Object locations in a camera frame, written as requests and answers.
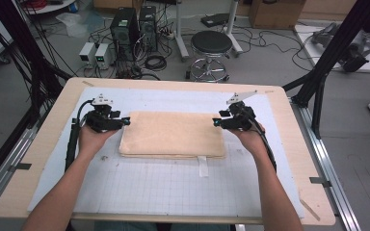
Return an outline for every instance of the wooden table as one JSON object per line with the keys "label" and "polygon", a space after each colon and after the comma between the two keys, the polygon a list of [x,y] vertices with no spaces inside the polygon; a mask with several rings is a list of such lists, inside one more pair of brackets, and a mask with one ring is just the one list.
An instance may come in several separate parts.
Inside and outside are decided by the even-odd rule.
{"label": "wooden table", "polygon": [[[38,185],[45,163],[56,146],[67,119],[79,100],[81,92],[84,88],[89,87],[221,92],[241,92],[256,89],[259,93],[267,94],[289,166],[298,187],[300,201],[304,207],[302,223],[311,225],[333,225],[335,223],[335,216],[322,185],[312,184],[309,180],[309,177],[318,177],[319,175],[312,162],[288,98],[281,87],[91,78],[73,78],[66,83],[64,90],[22,160],[22,163],[32,164],[31,168],[29,170],[17,170],[0,197],[0,218],[28,217],[27,207]],[[74,214],[73,218],[165,222],[204,222],[207,219],[201,217],[110,214]],[[211,222],[215,221],[215,219],[220,223],[261,222],[261,220],[245,218],[209,218]]]}

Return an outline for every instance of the table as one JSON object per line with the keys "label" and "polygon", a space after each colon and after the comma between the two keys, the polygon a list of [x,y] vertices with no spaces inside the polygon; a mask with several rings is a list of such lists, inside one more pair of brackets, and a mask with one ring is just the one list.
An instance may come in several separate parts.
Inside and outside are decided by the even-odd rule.
{"label": "table", "polygon": [[[221,92],[249,91],[255,88],[259,93],[267,94],[284,144],[285,153],[298,187],[300,201],[304,207],[302,223],[312,225],[333,225],[335,223],[333,211],[322,185],[311,184],[309,180],[309,177],[318,177],[318,173],[311,160],[286,94],[281,87],[90,78],[72,78],[66,83],[64,90],[22,160],[22,163],[32,164],[31,168],[29,170],[17,170],[0,197],[0,218],[26,218],[28,216],[27,207],[39,182],[41,170],[55,147],[66,121],[80,97],[80,93],[87,87]],[[261,219],[105,214],[74,214],[73,218],[164,222],[261,223]]]}

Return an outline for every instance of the gray floor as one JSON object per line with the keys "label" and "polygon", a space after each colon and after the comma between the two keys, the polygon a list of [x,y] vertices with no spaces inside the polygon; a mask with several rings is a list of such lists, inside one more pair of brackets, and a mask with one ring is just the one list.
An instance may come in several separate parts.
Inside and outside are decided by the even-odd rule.
{"label": "gray floor", "polygon": [[[194,6],[196,2],[194,0],[188,6]],[[187,34],[194,34],[196,30],[205,29],[198,22],[200,14],[204,14],[204,11],[196,12],[192,8],[185,8],[184,10],[186,10],[184,11],[186,15],[196,15],[194,17],[187,16],[183,20],[184,40],[192,54],[189,46],[191,36],[187,36]],[[102,23],[100,19],[98,24],[98,17],[90,11],[90,7],[81,11],[80,14],[89,18],[93,27]],[[54,16],[55,14],[49,14],[42,19],[42,22],[46,24],[56,22]],[[236,24],[248,26],[249,22],[246,18],[238,17]],[[77,71],[82,66],[77,55],[87,41],[88,35],[83,38],[69,38],[66,35],[64,25],[56,24],[47,27],[52,32],[49,40],[53,46],[68,65],[74,71]],[[253,29],[250,29],[250,31],[253,32],[255,38],[260,32],[260,30]],[[242,32],[244,30],[235,29],[235,37],[247,40],[246,36],[236,34]],[[291,31],[274,32],[295,38]],[[280,36],[266,34],[264,39],[268,44],[273,42],[283,50],[298,47],[296,42]],[[240,44],[244,50],[249,49],[245,43],[241,42]],[[172,54],[167,58],[168,66],[165,70],[158,72],[158,76],[166,81],[185,81],[185,71],[193,58],[182,63],[176,44],[172,41],[170,46]],[[307,73],[306,70],[293,64],[291,59],[294,53],[295,51],[281,53],[275,46],[252,47],[251,51],[242,54],[239,58],[224,59],[223,61],[230,74],[228,83],[283,86]],[[300,60],[297,57],[295,61],[304,68],[311,68],[309,61]],[[70,72],[64,64],[58,62],[61,69]],[[82,70],[77,72],[79,76],[85,74],[89,73],[84,73]],[[287,94],[292,96],[296,92],[297,90],[290,90]],[[321,135],[362,230],[370,230],[370,112],[367,108],[369,103],[370,74],[349,74],[338,71],[330,73],[325,88]],[[27,90],[14,65],[0,64],[0,147],[29,105]],[[0,218],[0,230],[17,230],[22,222],[21,219]],[[77,230],[93,229],[93,224],[89,221],[77,221],[74,224]],[[251,231],[256,229],[260,230],[261,228],[248,227],[248,230]],[[305,230],[344,229],[338,218],[334,226],[306,226]]]}

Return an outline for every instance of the person's left hand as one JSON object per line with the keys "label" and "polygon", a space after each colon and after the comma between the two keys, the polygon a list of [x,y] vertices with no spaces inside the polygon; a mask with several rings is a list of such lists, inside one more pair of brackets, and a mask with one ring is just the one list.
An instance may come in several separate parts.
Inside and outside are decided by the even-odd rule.
{"label": "person's left hand", "polygon": [[79,155],[77,157],[87,157],[92,160],[94,155],[103,147],[104,143],[113,136],[117,130],[97,133],[88,125],[84,125],[79,135]]}

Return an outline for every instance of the round stool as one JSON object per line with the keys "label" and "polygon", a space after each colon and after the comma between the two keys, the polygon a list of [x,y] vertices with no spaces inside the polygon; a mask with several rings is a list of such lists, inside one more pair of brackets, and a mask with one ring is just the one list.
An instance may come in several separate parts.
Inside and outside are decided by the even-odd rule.
{"label": "round stool", "polygon": [[192,49],[204,56],[191,65],[191,74],[196,81],[213,82],[227,81],[225,66],[215,58],[228,57],[232,48],[232,40],[221,32],[202,31],[196,33],[191,39]]}

